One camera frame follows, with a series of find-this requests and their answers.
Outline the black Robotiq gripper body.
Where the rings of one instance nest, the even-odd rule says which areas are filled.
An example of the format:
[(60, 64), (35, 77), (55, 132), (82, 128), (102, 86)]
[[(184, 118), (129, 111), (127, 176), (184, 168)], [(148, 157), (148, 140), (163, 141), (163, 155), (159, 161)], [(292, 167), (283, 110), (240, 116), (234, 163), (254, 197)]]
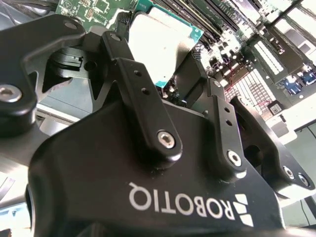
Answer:
[(211, 167), (212, 128), (168, 106), (181, 158), (156, 170), (140, 157), (123, 104), (115, 102), (47, 139), (29, 166), (37, 237), (77, 237), (92, 224), (111, 236), (211, 236), (281, 229), (276, 196), (250, 164), (228, 184)]

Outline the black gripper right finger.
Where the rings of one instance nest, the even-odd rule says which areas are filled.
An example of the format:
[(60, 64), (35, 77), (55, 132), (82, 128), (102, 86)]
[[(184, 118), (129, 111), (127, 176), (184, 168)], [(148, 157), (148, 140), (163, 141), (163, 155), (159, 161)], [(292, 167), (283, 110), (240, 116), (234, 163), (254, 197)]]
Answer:
[(279, 196), (315, 194), (315, 183), (249, 102), (240, 96), (225, 100), (222, 86), (208, 77), (198, 53), (186, 55), (176, 70), (176, 82), (188, 107), (210, 124), (208, 163), (220, 179), (233, 183), (253, 167)]

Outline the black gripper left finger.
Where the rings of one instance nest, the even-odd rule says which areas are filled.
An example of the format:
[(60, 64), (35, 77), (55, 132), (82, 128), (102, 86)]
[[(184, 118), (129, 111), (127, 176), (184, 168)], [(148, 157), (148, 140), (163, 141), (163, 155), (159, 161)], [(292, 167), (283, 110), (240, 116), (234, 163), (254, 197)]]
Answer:
[[(58, 53), (83, 53), (80, 70), (96, 104), (92, 114), (53, 136), (36, 123), (38, 103), (70, 84)], [(183, 153), (181, 138), (149, 73), (124, 38), (86, 32), (75, 20), (50, 15), (0, 33), (0, 154), (34, 166), (131, 158), (168, 168)]]

